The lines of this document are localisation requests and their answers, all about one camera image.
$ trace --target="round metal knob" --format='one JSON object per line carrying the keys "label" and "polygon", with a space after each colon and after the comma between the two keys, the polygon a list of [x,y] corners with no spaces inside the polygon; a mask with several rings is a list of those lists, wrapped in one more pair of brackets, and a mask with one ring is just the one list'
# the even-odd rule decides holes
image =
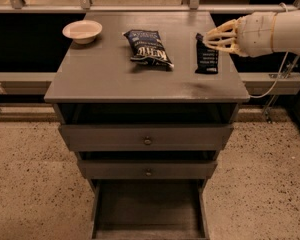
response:
{"label": "round metal knob", "polygon": [[148,176],[148,177],[152,176],[152,171],[151,171],[151,169],[147,169],[147,170],[146,170],[146,176]]}
{"label": "round metal knob", "polygon": [[152,140],[149,136],[145,137],[144,140],[143,140],[143,143],[145,145],[151,145],[152,144]]}

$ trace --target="robotic hand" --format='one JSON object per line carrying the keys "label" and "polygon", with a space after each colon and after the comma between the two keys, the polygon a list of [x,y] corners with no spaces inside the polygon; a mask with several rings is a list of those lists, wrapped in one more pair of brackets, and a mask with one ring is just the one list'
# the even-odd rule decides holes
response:
{"label": "robotic hand", "polygon": [[258,57],[273,52],[300,55],[300,10],[255,12],[207,32],[204,44],[215,50]]}

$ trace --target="drawer front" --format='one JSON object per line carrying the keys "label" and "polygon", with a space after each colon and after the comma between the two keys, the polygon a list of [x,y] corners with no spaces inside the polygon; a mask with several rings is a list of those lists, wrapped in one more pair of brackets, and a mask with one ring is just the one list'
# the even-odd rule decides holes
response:
{"label": "drawer front", "polygon": [[86,179],[207,179],[217,163],[79,161],[78,166]]}
{"label": "drawer front", "polygon": [[232,125],[63,125],[71,151],[221,150]]}

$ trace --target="white bowl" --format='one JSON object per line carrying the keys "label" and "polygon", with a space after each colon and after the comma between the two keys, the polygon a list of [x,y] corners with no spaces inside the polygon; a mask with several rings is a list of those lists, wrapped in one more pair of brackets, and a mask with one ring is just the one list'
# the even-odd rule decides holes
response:
{"label": "white bowl", "polygon": [[88,44],[96,38],[101,30],[102,25],[96,21],[80,20],[65,26],[62,34],[78,44]]}

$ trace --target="black package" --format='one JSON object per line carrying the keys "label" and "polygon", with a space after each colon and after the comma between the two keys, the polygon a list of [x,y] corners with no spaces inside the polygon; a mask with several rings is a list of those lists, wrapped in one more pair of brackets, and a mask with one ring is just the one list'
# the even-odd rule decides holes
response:
{"label": "black package", "polygon": [[218,74],[218,51],[208,48],[202,42],[203,36],[196,35],[198,74]]}
{"label": "black package", "polygon": [[130,30],[123,35],[128,39],[134,54],[131,61],[142,65],[173,67],[158,31]]}

